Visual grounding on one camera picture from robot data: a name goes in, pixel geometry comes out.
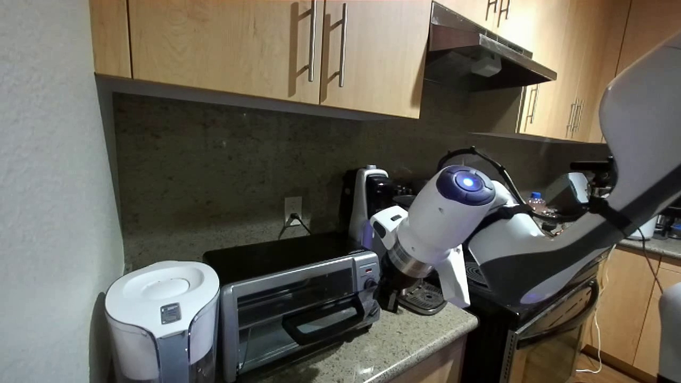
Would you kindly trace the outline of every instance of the white appliance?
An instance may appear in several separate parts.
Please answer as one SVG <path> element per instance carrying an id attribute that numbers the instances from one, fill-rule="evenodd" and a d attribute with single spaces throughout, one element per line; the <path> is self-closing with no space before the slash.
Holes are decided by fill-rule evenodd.
<path id="1" fill-rule="evenodd" d="M 106 291 L 118 381 L 215 381 L 218 272 L 157 261 Z"/>

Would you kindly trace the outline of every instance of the toaster oven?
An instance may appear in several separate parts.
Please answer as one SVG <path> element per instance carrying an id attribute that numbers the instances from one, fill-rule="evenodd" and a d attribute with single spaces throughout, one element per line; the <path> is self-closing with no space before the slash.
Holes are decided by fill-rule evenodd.
<path id="1" fill-rule="evenodd" d="M 211 250 L 221 276 L 219 361 L 226 381 L 258 381 L 336 347 L 379 319 L 372 250 L 339 237 L 307 237 Z"/>

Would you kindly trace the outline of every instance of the wall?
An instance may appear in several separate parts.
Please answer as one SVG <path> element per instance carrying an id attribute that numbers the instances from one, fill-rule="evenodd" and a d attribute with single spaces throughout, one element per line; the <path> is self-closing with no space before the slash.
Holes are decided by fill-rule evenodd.
<path id="1" fill-rule="evenodd" d="M 343 173 L 361 164 L 379 164 L 394 179 L 424 179 L 445 150 L 475 143 L 522 187 L 538 187 L 552 164 L 544 143 L 469 136 L 511 132 L 518 96 L 518 90 L 467 93 L 428 82 L 419 122 L 115 96 L 127 269 L 274 241 L 286 196 L 302 196 L 313 231 L 339 229 Z"/>
<path id="2" fill-rule="evenodd" d="M 102 381 L 96 304 L 124 244 L 87 3 L 0 9 L 0 381 Z"/>

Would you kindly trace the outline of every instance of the white wall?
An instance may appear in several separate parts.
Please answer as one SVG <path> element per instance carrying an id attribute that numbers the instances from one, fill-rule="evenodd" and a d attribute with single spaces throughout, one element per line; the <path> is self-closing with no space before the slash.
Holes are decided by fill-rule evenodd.
<path id="1" fill-rule="evenodd" d="M 87 0 L 0 0 L 0 381 L 90 381 L 122 270 Z"/>

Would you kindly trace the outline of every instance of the oven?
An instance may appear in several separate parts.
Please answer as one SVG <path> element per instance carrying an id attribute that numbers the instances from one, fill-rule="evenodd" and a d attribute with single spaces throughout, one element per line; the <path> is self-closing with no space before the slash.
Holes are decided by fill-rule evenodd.
<path id="1" fill-rule="evenodd" d="M 594 261 L 552 299 L 535 306 L 499 303 L 472 281 L 471 312 L 478 317 L 478 327 L 469 337 L 461 381 L 570 381 L 582 327 L 599 299 L 596 272 Z"/>

